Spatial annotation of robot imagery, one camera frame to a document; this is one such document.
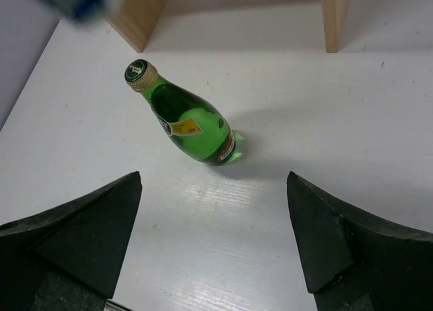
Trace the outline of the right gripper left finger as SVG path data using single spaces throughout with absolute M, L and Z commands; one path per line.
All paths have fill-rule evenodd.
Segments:
M 1 225 L 2 310 L 103 310 L 113 298 L 142 193 L 138 172 Z

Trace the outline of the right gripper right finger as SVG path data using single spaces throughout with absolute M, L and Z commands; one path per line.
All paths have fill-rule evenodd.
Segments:
M 330 195 L 294 172 L 288 210 L 318 310 L 431 310 L 432 234 Z

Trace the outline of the green glass bottle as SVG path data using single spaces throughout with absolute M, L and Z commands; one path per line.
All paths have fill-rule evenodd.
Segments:
M 144 59 L 131 62 L 124 79 L 145 98 L 165 133 L 183 153 L 209 166 L 241 158 L 237 143 L 243 136 L 205 99 L 168 81 Z

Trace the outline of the blue silver can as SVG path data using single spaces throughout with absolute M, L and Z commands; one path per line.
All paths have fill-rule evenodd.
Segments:
M 75 24 L 88 24 L 120 11 L 125 0 L 38 0 Z

